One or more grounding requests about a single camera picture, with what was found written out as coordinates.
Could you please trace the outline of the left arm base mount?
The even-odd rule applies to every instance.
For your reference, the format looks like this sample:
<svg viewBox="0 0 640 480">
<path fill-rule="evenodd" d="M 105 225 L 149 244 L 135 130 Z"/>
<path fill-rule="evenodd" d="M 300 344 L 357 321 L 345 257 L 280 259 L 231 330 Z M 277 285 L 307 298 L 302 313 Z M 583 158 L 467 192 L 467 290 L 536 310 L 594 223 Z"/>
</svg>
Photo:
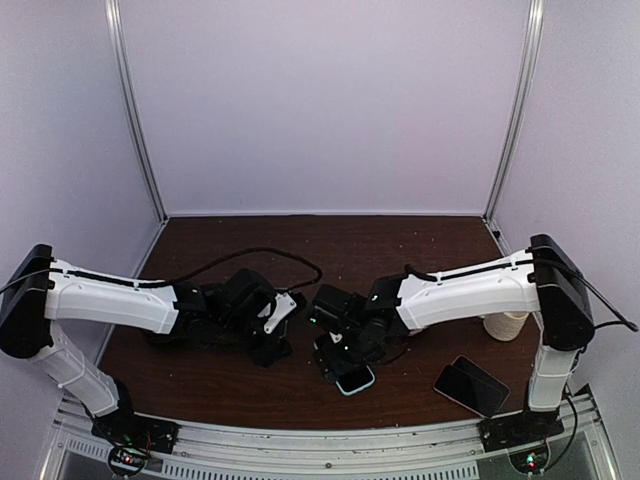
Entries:
<svg viewBox="0 0 640 480">
<path fill-rule="evenodd" d="M 85 413 L 92 422 L 91 433 L 111 445 L 107 466 L 121 479 L 138 475 L 153 458 L 153 453 L 171 454 L 177 441 L 179 425 L 173 421 L 141 416 L 134 412 L 127 387 L 115 380 L 117 408 L 103 416 Z"/>
</svg>

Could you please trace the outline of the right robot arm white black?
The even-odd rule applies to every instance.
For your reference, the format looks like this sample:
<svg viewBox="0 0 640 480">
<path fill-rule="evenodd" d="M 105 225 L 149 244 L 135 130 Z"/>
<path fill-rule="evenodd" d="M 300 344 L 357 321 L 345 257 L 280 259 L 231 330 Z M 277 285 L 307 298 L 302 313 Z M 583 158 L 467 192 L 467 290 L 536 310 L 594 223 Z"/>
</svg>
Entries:
<svg viewBox="0 0 640 480">
<path fill-rule="evenodd" d="M 407 266 L 375 280 L 365 296 L 324 284 L 309 320 L 324 332 L 314 342 L 314 358 L 323 377 L 337 383 L 382 359 L 389 338 L 515 313 L 536 313 L 542 322 L 527 408 L 512 423 L 517 438 L 530 442 L 550 426 L 577 353 L 595 335 L 586 279 L 550 236 L 535 235 L 524 250 L 468 267 L 420 273 Z"/>
</svg>

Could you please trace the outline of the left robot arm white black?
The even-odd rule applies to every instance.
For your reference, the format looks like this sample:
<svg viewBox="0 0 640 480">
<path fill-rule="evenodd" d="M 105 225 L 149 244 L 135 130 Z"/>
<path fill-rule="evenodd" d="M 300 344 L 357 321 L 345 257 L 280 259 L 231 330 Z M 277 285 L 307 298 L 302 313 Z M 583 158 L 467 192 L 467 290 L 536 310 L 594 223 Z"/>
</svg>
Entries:
<svg viewBox="0 0 640 480">
<path fill-rule="evenodd" d="M 290 354 L 287 322 L 306 305 L 302 294 L 246 268 L 206 286 L 189 277 L 143 281 L 75 267 L 53 258 L 44 244 L 33 247 L 1 296 L 2 351 L 40 365 L 123 444 L 143 436 L 142 419 L 126 388 L 86 359 L 61 321 L 134 327 L 169 342 L 239 342 L 255 364 L 270 366 Z"/>
</svg>

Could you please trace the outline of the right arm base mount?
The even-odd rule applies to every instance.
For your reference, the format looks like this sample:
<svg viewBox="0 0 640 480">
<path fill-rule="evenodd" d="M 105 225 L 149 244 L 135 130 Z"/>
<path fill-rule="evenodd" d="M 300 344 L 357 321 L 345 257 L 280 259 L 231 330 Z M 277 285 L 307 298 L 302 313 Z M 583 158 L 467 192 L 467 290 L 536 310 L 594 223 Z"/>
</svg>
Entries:
<svg viewBox="0 0 640 480">
<path fill-rule="evenodd" d="M 525 407 L 519 413 L 482 420 L 478 433 L 484 452 L 507 450 L 517 472 L 541 474 L 551 461 L 549 438 L 564 432 L 559 414 L 559 408 L 534 412 Z"/>
</svg>

